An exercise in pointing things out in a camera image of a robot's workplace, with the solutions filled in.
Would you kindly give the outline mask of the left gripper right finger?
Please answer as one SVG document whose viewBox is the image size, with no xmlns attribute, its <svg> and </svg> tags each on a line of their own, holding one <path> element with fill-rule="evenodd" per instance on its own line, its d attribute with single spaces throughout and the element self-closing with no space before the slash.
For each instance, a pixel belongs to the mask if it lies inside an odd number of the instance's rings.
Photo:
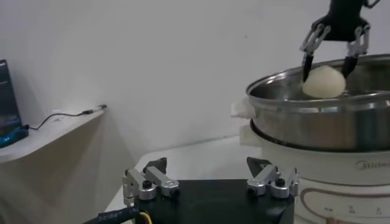
<svg viewBox="0 0 390 224">
<path fill-rule="evenodd" d="M 247 191 L 254 197 L 270 193 L 274 198 L 296 197 L 299 194 L 299 173 L 296 168 L 279 169 L 266 159 L 247 157 L 252 178 Z"/>
</svg>

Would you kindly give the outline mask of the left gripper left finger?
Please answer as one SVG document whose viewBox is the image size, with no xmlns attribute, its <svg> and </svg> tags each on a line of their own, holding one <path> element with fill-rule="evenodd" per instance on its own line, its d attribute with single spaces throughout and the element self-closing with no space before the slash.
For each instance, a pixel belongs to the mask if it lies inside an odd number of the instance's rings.
<svg viewBox="0 0 390 224">
<path fill-rule="evenodd" d="M 134 198 L 152 201 L 159 192 L 162 197 L 176 199 L 180 195 L 178 180 L 166 176 L 168 160 L 166 157 L 149 161 L 142 171 L 126 169 L 122 176 L 124 204 L 130 207 Z"/>
</svg>

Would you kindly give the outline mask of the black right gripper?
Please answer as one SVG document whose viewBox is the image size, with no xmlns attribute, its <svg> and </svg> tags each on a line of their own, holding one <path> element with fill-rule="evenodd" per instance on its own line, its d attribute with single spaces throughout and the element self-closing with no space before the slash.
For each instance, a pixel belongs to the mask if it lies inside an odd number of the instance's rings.
<svg viewBox="0 0 390 224">
<path fill-rule="evenodd" d="M 341 73 L 346 79 L 355 69 L 359 56 L 366 55 L 369 47 L 371 26 L 361 17 L 361 9 L 368 6 L 367 0 L 330 0 L 328 12 L 312 24 L 300 50 L 302 60 L 302 81 L 306 82 L 311 71 L 314 52 L 325 41 L 351 41 L 347 43 L 348 53 Z"/>
</svg>

